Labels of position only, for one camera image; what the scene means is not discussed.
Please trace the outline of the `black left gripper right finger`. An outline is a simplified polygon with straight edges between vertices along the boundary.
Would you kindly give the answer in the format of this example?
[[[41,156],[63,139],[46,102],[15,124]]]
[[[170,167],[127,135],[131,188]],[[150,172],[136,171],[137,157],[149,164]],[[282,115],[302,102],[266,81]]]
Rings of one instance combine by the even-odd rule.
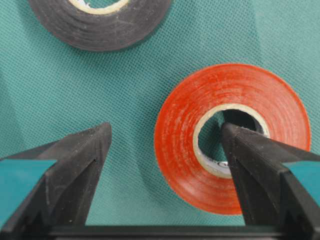
[[[221,128],[245,226],[251,238],[320,237],[319,155],[231,123]]]

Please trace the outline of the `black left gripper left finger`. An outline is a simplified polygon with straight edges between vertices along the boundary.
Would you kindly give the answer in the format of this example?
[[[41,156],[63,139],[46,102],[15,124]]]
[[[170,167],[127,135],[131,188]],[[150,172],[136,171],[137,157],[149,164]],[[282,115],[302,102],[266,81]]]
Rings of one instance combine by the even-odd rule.
[[[83,225],[112,143],[104,122],[0,160],[0,237]]]

